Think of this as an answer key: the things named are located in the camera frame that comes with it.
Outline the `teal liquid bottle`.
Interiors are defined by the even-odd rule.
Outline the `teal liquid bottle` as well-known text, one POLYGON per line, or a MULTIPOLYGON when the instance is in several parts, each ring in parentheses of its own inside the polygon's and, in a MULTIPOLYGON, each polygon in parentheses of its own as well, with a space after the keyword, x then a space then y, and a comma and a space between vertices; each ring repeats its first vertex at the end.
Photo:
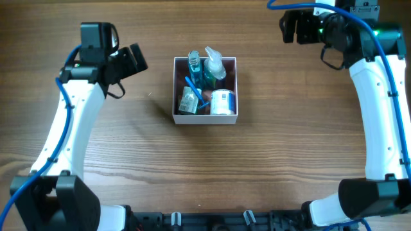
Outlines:
POLYGON ((197 89, 203 89, 204 83, 202 78, 202 63, 198 51, 191 51, 188 53, 188 67, 193 85, 197 89))

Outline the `white lidded jar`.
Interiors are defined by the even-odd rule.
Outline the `white lidded jar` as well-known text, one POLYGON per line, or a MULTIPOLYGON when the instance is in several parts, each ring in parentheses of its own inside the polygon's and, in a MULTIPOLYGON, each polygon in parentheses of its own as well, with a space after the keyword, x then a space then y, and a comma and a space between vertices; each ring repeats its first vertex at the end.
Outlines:
POLYGON ((234 115, 236 96, 231 90, 219 89, 211 93, 211 115, 234 115))

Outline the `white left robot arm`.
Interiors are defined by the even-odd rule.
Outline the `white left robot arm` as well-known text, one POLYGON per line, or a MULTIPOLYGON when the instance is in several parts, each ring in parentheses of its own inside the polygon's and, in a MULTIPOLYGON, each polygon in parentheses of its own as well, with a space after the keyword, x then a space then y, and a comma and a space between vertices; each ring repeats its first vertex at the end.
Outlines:
POLYGON ((115 25, 84 22, 61 68, 60 99, 46 143, 27 176, 16 176, 5 210, 28 230, 142 230, 128 205, 102 205, 83 181, 85 151, 109 87, 147 69, 137 44, 120 47, 115 25))

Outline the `blue disposable razor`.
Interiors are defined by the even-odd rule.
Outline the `blue disposable razor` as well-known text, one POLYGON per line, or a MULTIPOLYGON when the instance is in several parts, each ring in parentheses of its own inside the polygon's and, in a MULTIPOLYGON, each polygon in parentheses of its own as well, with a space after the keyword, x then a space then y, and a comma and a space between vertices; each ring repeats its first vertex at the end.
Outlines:
POLYGON ((190 80, 190 78, 188 76, 186 76, 184 79, 185 79, 186 83, 189 85, 189 87, 191 88, 191 90, 193 91, 193 93, 195 94, 195 96, 201 102, 201 105, 199 106, 199 109, 203 109, 203 108, 209 106, 211 102, 204 100, 201 93, 199 93, 199 91, 197 90, 197 88, 195 87, 193 82, 190 80))

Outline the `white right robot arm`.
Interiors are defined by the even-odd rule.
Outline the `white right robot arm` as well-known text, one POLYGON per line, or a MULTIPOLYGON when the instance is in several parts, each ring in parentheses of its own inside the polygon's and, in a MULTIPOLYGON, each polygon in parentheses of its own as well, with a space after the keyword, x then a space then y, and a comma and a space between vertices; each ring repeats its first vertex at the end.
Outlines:
POLYGON ((343 54, 362 112, 365 177, 302 206, 301 226, 331 229, 372 216, 410 212, 410 115, 401 27, 381 23, 376 1, 316 1, 282 6, 286 43, 323 43, 343 54))

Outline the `white cardboard box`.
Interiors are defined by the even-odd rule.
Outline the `white cardboard box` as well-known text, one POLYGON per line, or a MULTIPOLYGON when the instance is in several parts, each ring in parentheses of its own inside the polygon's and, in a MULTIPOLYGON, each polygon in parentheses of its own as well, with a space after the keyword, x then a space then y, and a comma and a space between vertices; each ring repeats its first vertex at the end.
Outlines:
POLYGON ((234 92, 234 114, 233 115, 211 115, 210 112, 201 112, 199 115, 179 114, 179 96, 183 93, 187 83, 184 79, 189 75, 188 58, 175 57, 173 67, 173 103, 172 116, 175 124, 235 124, 238 114, 238 77, 237 61, 235 57, 223 57, 223 66, 227 71, 225 86, 234 92))

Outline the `clear spray bottle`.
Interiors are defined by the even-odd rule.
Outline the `clear spray bottle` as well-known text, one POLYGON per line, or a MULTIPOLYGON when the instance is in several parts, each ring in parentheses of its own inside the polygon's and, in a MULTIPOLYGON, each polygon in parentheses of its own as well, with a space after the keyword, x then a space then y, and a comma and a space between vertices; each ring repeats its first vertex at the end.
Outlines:
POLYGON ((205 51, 208 54, 204 61, 205 85, 213 90, 224 89, 227 73, 223 66, 222 55, 209 46, 205 48, 205 51))

